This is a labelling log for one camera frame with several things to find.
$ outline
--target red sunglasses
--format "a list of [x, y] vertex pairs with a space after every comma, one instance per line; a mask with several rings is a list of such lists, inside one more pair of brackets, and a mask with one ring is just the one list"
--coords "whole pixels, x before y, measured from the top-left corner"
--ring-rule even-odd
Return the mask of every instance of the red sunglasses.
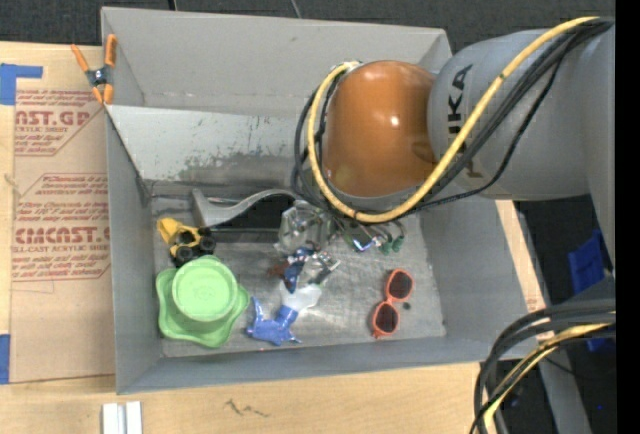
[[371, 328], [375, 338], [395, 333], [400, 322], [400, 313], [393, 303], [406, 301], [412, 291], [413, 278], [406, 270], [395, 269], [389, 274], [384, 287], [385, 299], [378, 303], [371, 317]]

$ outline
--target yellow cable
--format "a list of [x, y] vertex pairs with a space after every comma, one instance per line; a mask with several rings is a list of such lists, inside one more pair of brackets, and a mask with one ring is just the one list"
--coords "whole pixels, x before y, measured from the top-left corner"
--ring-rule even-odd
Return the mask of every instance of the yellow cable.
[[314, 127], [316, 116], [318, 112], [318, 107], [320, 105], [320, 100], [324, 95], [326, 89], [328, 89], [329, 85], [333, 82], [335, 77], [337, 77], [340, 73], [350, 70], [355, 67], [356, 62], [347, 62], [343, 63], [336, 68], [334, 68], [329, 75], [324, 79], [318, 90], [316, 91], [315, 97], [313, 99], [313, 103], [311, 104], [311, 108], [309, 110], [309, 122], [307, 125], [307, 150], [309, 152], [309, 163], [311, 164], [311, 171], [313, 173], [313, 177], [320, 188], [322, 194], [327, 198], [327, 200], [340, 212], [348, 217], [352, 217], [358, 221], [362, 221], [365, 223], [384, 223], [392, 221], [393, 219], [401, 216], [402, 214], [409, 211], [413, 208], [427, 193], [431, 190], [431, 188], [436, 184], [438, 179], [444, 174], [447, 169], [447, 166], [454, 159], [458, 150], [464, 143], [465, 139], [477, 123], [478, 119], [486, 109], [489, 101], [493, 98], [498, 89], [502, 86], [504, 81], [511, 75], [517, 68], [522, 64], [522, 62], [533, 54], [538, 48], [540, 48], [544, 43], [549, 41], [550, 39], [556, 37], [558, 34], [568, 31], [577, 25], [585, 23], [589, 20], [593, 20], [597, 18], [596, 16], [585, 16], [582, 18], [576, 18], [574, 20], [570, 20], [565, 23], [561, 23], [548, 30], [544, 34], [540, 35], [536, 38], [532, 43], [530, 43], [524, 50], [522, 50], [505, 68], [502, 70], [495, 80], [491, 83], [489, 88], [485, 91], [485, 93], [480, 98], [480, 101], [474, 107], [473, 111], [469, 115], [466, 123], [462, 126], [460, 132], [453, 140], [445, 154], [442, 156], [442, 159], [436, 167], [433, 169], [431, 174], [427, 177], [424, 183], [420, 186], [420, 188], [409, 197], [404, 203], [401, 205], [388, 210], [387, 212], [380, 212], [376, 214], [367, 214], [358, 212], [354, 208], [344, 204], [340, 199], [336, 197], [336, 195], [331, 191], [329, 186], [327, 185], [324, 177], [322, 176], [322, 172], [320, 170], [320, 166], [318, 165], [318, 157], [315, 149], [315, 134]]
[[513, 387], [533, 368], [538, 362], [547, 357], [553, 351], [558, 349], [559, 344], [563, 341], [578, 338], [580, 336], [584, 336], [587, 333], [592, 331], [597, 331], [598, 329], [602, 329], [603, 327], [607, 327], [612, 325], [611, 323], [601, 323], [601, 324], [589, 324], [584, 326], [575, 326], [565, 329], [560, 334], [549, 338], [545, 342], [541, 343], [537, 348], [532, 350], [525, 358], [523, 358], [516, 366], [514, 366], [511, 371], [507, 374], [507, 376], [502, 380], [502, 382], [506, 382], [519, 372], [522, 368], [524, 370], [510, 386], [508, 386], [498, 397], [496, 397], [491, 406], [487, 408], [487, 410], [483, 413], [481, 421], [484, 425], [487, 425], [487, 422], [493, 418], [498, 407], [504, 400], [504, 398], [509, 394], [509, 392], [513, 389]]

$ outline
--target sunglasses lens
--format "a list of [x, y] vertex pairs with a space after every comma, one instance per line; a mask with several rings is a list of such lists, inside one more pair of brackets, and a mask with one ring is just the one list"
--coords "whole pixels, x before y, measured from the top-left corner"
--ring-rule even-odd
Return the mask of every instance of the sunglasses lens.
[[398, 326], [398, 312], [389, 304], [383, 304], [378, 309], [375, 318], [376, 327], [383, 333], [393, 333]]
[[413, 288], [413, 278], [406, 272], [396, 272], [389, 283], [389, 294], [394, 299], [402, 300], [409, 297]]

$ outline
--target green bowl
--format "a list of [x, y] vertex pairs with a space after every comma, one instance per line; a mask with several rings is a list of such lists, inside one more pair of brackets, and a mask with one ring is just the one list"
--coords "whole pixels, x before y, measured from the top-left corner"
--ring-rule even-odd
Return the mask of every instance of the green bowl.
[[156, 277], [158, 326], [166, 338], [217, 348], [249, 305], [249, 293], [215, 256], [202, 256]]

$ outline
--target cardboard sheet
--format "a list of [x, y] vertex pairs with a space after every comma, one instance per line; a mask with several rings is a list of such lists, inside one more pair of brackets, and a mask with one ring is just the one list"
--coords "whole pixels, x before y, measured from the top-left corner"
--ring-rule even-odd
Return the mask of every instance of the cardboard sheet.
[[[91, 68], [101, 47], [81, 47]], [[114, 330], [104, 110], [69, 45], [4, 43], [16, 82], [10, 382], [109, 374]]]

